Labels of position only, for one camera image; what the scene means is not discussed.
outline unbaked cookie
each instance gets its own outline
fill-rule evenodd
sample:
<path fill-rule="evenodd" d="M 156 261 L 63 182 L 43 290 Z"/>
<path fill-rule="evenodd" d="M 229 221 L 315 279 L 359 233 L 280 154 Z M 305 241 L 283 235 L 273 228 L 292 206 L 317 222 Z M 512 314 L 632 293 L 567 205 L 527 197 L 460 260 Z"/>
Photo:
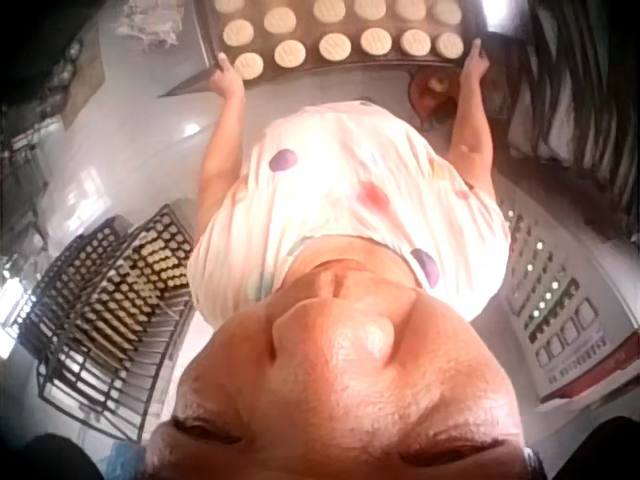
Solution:
<path fill-rule="evenodd" d="M 215 7 L 220 13 L 233 13 L 244 7 L 244 0 L 216 0 Z"/>
<path fill-rule="evenodd" d="M 304 62 L 307 51 L 297 40 L 285 40 L 276 47 L 273 58 L 283 68 L 295 68 Z"/>
<path fill-rule="evenodd" d="M 230 47 L 240 47 L 251 43 L 253 26 L 242 18 L 231 20 L 222 31 L 222 39 Z"/>
<path fill-rule="evenodd" d="M 444 58 L 455 60 L 464 53 L 464 43 L 457 33 L 446 32 L 436 39 L 436 50 Z"/>
<path fill-rule="evenodd" d="M 396 13 L 403 20 L 422 20 L 427 16 L 425 0 L 396 0 Z"/>
<path fill-rule="evenodd" d="M 382 28 L 370 28 L 360 37 L 360 46 L 369 55 L 384 55 L 391 50 L 391 35 Z"/>
<path fill-rule="evenodd" d="M 320 40 L 320 55 L 330 62 L 340 62 L 351 53 L 351 42 L 342 33 L 329 33 Z"/>
<path fill-rule="evenodd" d="M 380 20 L 387 13 L 387 2 L 385 0 L 355 0 L 353 10 L 364 20 Z"/>
<path fill-rule="evenodd" d="M 445 25 L 458 25 L 462 21 L 462 10 L 452 0 L 438 0 L 432 11 L 435 19 Z"/>
<path fill-rule="evenodd" d="M 313 4 L 313 15 L 322 23 L 339 22 L 346 13 L 344 0 L 316 0 Z"/>
<path fill-rule="evenodd" d="M 272 8 L 264 17 L 264 28 L 276 35 L 293 32 L 296 28 L 296 14 L 287 7 Z"/>
<path fill-rule="evenodd" d="M 243 80 L 253 80 L 262 74 L 264 61 L 257 53 L 247 52 L 236 58 L 233 68 L 236 69 Z"/>
<path fill-rule="evenodd" d="M 422 57 L 431 50 L 431 39 L 422 30 L 412 28 L 400 37 L 400 47 L 408 55 Z"/>

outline woman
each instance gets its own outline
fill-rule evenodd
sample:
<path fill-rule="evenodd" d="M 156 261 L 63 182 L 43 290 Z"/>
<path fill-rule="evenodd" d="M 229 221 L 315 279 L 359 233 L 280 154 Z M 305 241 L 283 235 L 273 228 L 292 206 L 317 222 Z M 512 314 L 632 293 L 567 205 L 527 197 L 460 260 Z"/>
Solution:
<path fill-rule="evenodd" d="M 149 472 L 533 478 L 513 388 L 467 323 L 509 246 L 480 42 L 448 161 L 385 110 L 349 102 L 276 121 L 243 170 L 244 88 L 220 64 L 189 264 L 216 332 L 154 433 Z"/>

